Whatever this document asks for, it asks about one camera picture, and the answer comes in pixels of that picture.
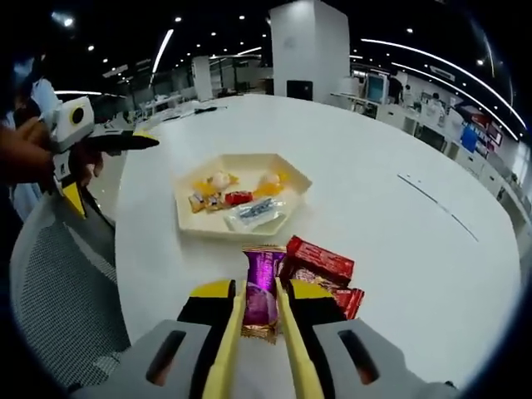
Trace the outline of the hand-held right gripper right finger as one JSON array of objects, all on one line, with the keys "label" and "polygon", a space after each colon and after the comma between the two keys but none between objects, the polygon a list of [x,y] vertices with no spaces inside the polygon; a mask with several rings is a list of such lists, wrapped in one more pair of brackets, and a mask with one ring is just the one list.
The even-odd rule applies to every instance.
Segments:
[{"label": "hand-held right gripper right finger", "polygon": [[449,382],[426,382],[403,352],[334,297],[303,280],[288,283],[288,358],[298,398],[456,398]]}]

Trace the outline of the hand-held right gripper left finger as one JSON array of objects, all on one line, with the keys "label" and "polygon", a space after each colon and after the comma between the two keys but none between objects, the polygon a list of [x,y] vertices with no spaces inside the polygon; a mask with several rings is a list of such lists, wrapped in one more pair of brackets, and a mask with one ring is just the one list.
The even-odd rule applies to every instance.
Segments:
[{"label": "hand-held right gripper left finger", "polygon": [[235,327],[235,281],[195,288],[178,318],[139,338],[106,381],[74,398],[209,398],[223,389],[216,367]]}]

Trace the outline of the person's left hand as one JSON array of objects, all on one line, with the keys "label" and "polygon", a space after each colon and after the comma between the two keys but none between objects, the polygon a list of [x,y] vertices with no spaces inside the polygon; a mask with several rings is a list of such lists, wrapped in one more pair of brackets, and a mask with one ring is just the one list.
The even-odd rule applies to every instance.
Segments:
[{"label": "person's left hand", "polygon": [[[52,187],[54,165],[49,150],[49,131],[44,122],[33,117],[13,130],[1,127],[1,181],[9,185],[38,183]],[[77,182],[86,186],[103,169],[101,153],[82,143],[73,148],[70,168]]]}]

